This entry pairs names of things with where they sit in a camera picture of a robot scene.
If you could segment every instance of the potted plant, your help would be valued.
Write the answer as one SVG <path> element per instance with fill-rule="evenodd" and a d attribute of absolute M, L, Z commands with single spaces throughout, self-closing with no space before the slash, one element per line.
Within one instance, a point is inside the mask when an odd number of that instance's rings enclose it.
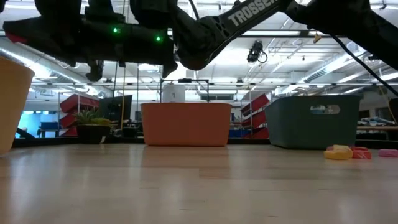
<path fill-rule="evenodd" d="M 74 114 L 77 136 L 83 144 L 100 144 L 110 135 L 111 121 L 100 117 L 98 110 L 82 110 Z"/>

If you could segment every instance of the red shelving unit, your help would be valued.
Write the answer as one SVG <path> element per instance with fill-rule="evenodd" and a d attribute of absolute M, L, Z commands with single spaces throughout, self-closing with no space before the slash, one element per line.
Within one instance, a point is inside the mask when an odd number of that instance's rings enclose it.
<path fill-rule="evenodd" d="M 100 101 L 94 100 L 85 96 L 80 96 L 77 94 L 73 94 L 69 96 L 66 100 L 64 100 L 61 104 L 61 110 L 64 113 L 71 113 L 73 110 L 77 110 L 80 101 L 80 109 L 90 109 L 92 107 L 99 107 Z"/>
<path fill-rule="evenodd" d="M 244 138 L 268 138 L 268 129 L 265 127 L 265 124 L 267 123 L 267 118 L 266 112 L 264 111 L 264 108 L 268 103 L 269 99 L 267 98 L 265 93 L 263 93 L 241 109 L 242 117 L 248 117 L 241 123 L 242 127 L 252 130 L 251 134 L 244 136 Z"/>
<path fill-rule="evenodd" d="M 249 116 L 252 112 L 257 111 L 258 109 L 262 108 L 266 104 L 269 103 L 269 100 L 265 94 L 261 94 L 256 99 L 252 100 L 251 103 L 248 103 L 241 109 L 243 116 Z"/>
<path fill-rule="evenodd" d="M 253 135 L 247 134 L 244 138 L 251 138 L 251 139 L 267 139 L 269 137 L 268 129 L 267 128 L 256 128 L 253 130 Z"/>
<path fill-rule="evenodd" d="M 248 119 L 245 119 L 242 122 L 242 127 L 246 128 L 252 126 L 252 128 L 258 128 L 260 125 L 266 122 L 267 122 L 266 113 L 264 111 L 259 111 L 256 114 L 252 115 L 251 118 L 249 117 Z"/>
<path fill-rule="evenodd" d="M 74 113 L 77 113 L 80 104 L 81 110 L 89 110 L 93 107 L 99 107 L 100 101 L 94 100 L 89 97 L 79 96 L 74 94 L 69 96 L 66 100 L 64 100 L 61 104 L 61 111 L 67 113 L 62 119 L 60 119 L 60 124 L 62 128 L 67 128 L 68 130 L 62 134 L 62 136 L 76 136 L 76 126 L 75 124 L 75 117 L 73 116 Z"/>

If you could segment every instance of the green plant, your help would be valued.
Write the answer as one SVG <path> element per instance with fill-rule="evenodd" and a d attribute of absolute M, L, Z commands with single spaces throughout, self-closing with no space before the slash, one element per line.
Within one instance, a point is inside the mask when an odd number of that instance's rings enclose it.
<path fill-rule="evenodd" d="M 81 110 L 80 113 L 74 114 L 75 121 L 77 124 L 90 124 L 90 125 L 103 125 L 103 126 L 111 126 L 111 121 L 105 118 L 102 118 L 98 113 L 96 108 L 92 108 L 90 110 Z"/>

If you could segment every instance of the white container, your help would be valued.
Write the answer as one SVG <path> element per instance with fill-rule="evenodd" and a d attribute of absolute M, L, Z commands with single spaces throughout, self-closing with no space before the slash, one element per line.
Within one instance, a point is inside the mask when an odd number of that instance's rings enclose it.
<path fill-rule="evenodd" d="M 163 103 L 184 103 L 185 86 L 169 84 L 164 87 L 162 97 Z"/>

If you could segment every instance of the wooden floor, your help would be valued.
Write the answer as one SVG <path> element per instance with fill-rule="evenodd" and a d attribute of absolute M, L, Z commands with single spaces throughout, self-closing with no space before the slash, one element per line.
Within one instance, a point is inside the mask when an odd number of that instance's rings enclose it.
<path fill-rule="evenodd" d="M 20 149 L 0 157 L 0 223 L 386 224 L 398 159 L 271 146 Z"/>

